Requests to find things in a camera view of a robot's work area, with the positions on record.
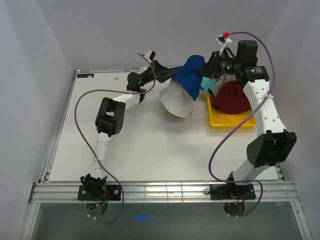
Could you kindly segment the white bucket hat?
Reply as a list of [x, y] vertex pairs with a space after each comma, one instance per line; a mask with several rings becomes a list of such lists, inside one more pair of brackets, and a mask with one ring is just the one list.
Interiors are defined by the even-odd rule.
[[168, 112], [177, 115], [191, 113], [196, 104], [196, 101], [191, 98], [183, 86], [172, 79], [167, 87], [159, 91], [159, 98]]

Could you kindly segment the wooden hat stand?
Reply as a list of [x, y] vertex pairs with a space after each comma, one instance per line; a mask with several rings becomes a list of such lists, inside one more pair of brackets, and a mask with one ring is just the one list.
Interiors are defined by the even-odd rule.
[[174, 114], [174, 113], [172, 113], [172, 112], [169, 112], [168, 111], [168, 113], [171, 115], [171, 116], [173, 116], [173, 117], [175, 117], [175, 118], [180, 118], [180, 119], [185, 119], [185, 118], [188, 118], [189, 116], [190, 116], [190, 114], [192, 113], [189, 113], [189, 114]]

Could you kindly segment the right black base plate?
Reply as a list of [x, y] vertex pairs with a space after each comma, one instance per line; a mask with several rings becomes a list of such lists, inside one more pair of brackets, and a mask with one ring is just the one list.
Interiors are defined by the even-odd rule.
[[204, 190], [204, 194], [210, 195], [211, 200], [255, 200], [256, 194], [252, 184], [236, 185], [234, 183], [210, 184]]

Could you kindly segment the teal hat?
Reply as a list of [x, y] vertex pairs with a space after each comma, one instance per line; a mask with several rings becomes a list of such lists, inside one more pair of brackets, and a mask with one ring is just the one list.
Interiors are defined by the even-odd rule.
[[203, 77], [200, 84], [200, 89], [205, 91], [211, 97], [215, 98], [220, 91], [220, 87], [218, 84], [219, 80], [219, 78]]

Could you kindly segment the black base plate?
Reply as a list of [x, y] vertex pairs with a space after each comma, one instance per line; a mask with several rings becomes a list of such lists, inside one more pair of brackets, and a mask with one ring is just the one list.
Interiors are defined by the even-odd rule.
[[119, 185], [107, 184], [100, 188], [89, 188], [81, 185], [78, 190], [78, 201], [119, 201], [122, 190]]
[[256, 194], [252, 184], [236, 185], [234, 183], [210, 184], [204, 190], [204, 194], [210, 195], [211, 200], [255, 200]]

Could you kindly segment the yellow plastic tray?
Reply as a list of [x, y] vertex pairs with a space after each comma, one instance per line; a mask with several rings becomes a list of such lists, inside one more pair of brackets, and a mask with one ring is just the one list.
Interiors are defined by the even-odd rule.
[[252, 110], [248, 110], [240, 114], [225, 114], [211, 105], [212, 100], [213, 98], [207, 94], [206, 105], [209, 127], [215, 130], [234, 129], [252, 113]]

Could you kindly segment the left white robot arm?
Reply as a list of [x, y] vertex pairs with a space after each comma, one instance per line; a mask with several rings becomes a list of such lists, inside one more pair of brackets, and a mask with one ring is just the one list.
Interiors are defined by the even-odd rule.
[[117, 134], [123, 128], [125, 111], [140, 104], [146, 93], [143, 86], [156, 81], [164, 83], [174, 76], [177, 71], [161, 65], [157, 60], [148, 59], [149, 67], [142, 73], [131, 72], [127, 76], [127, 92], [114, 98], [105, 97], [102, 99], [95, 119], [96, 126], [96, 147], [89, 146], [93, 151], [95, 160], [86, 176], [80, 181], [95, 200], [100, 200], [106, 195], [106, 178], [108, 173], [102, 168], [102, 163], [107, 156], [107, 151]]

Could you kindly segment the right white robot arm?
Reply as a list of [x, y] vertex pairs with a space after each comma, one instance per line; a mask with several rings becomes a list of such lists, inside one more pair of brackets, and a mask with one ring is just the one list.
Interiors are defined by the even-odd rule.
[[258, 44], [255, 40], [240, 40], [236, 55], [228, 56], [223, 44], [212, 52], [208, 62], [197, 74], [203, 77], [233, 75], [248, 98], [256, 121], [257, 137], [246, 148], [246, 159], [224, 180], [226, 194], [237, 199], [257, 176], [270, 167], [284, 162], [297, 141], [295, 132], [288, 131], [274, 104], [274, 83], [264, 66], [258, 66]]

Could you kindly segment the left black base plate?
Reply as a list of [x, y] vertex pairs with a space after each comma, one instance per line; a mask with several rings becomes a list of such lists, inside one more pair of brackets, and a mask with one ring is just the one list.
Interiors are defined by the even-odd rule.
[[78, 190], [78, 201], [119, 201], [122, 190], [119, 185], [107, 184], [100, 188], [89, 188], [81, 185]]

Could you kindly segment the blue bucket hat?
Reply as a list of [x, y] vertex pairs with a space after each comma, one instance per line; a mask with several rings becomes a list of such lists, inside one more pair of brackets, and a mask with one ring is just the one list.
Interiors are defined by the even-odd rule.
[[172, 67], [176, 74], [171, 78], [183, 86], [191, 98], [195, 101], [200, 94], [203, 77], [197, 72], [205, 66], [205, 58], [201, 55], [190, 56], [184, 65]]

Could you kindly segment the dark red bucket hat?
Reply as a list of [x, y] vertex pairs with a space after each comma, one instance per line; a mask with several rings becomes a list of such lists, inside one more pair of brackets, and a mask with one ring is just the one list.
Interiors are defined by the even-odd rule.
[[217, 96], [211, 101], [211, 106], [228, 115], [241, 114], [252, 109], [238, 81], [225, 83]]

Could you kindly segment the blue label sticker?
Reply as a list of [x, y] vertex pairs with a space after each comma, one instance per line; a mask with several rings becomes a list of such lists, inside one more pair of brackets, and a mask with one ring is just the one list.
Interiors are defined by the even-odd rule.
[[77, 74], [77, 78], [93, 78], [94, 77], [94, 73], [80, 73]]

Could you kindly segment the aluminium front rail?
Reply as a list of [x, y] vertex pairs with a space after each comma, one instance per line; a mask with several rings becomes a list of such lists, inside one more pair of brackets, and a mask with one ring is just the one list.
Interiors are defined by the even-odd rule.
[[[217, 182], [124, 182], [124, 202], [135, 203], [208, 203], [211, 202], [209, 186]], [[300, 196], [291, 181], [263, 181], [263, 191], [253, 184], [255, 195], [262, 194], [262, 202], [298, 202]], [[29, 197], [30, 203], [88, 203], [79, 200], [86, 190], [80, 190], [79, 182], [36, 183]]]

